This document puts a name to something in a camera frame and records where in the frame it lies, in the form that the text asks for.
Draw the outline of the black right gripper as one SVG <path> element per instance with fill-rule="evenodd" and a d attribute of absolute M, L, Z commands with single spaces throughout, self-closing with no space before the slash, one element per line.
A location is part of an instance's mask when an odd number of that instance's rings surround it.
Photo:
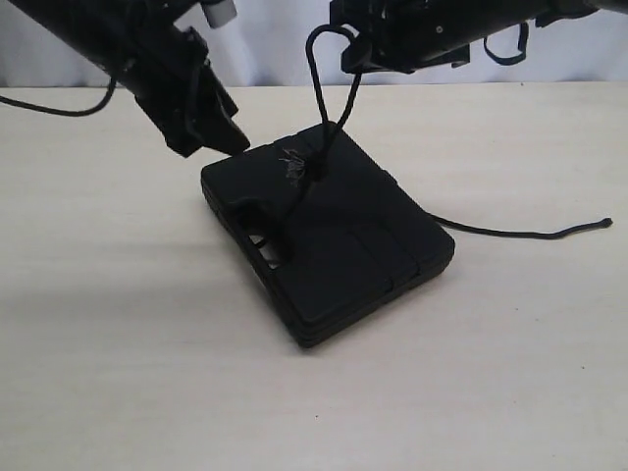
<path fill-rule="evenodd" d="M 428 18 L 425 1 L 332 1 L 333 26 L 356 30 L 340 56 L 346 74 L 417 72 L 470 62 L 470 46 L 441 46 L 443 23 Z"/>

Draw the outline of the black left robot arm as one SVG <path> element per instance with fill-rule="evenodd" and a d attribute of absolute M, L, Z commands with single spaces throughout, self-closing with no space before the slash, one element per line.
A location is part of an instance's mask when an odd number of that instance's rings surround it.
<path fill-rule="evenodd" d="M 238 108 L 212 70 L 204 37 L 177 27 L 191 1 L 17 1 L 15 7 L 106 73 L 102 100 L 85 110 L 62 110 L 2 98 L 39 113 L 82 118 L 104 109 L 118 84 L 163 134 L 189 157 L 202 147 L 227 155 L 250 142 L 233 120 Z"/>

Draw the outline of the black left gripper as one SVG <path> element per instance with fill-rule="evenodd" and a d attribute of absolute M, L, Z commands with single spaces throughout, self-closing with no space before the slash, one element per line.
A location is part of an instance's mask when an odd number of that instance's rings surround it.
<path fill-rule="evenodd" d="M 227 155 L 249 148 L 234 121 L 238 108 L 195 28 L 124 26 L 116 39 L 112 76 L 131 92 L 171 150 L 188 157 L 202 147 Z"/>

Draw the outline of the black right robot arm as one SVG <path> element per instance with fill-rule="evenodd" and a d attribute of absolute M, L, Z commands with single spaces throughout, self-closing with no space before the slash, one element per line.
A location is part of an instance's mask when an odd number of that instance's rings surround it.
<path fill-rule="evenodd" d="M 470 62 L 470 44 L 512 26 L 519 27 L 518 54 L 509 58 L 487 54 L 496 63 L 513 66 L 526 59 L 529 22 L 546 27 L 576 20 L 599 10 L 625 14 L 625 1 L 333 1 L 330 23 L 351 26 L 357 36 L 341 55 L 348 74 L 419 70 Z"/>

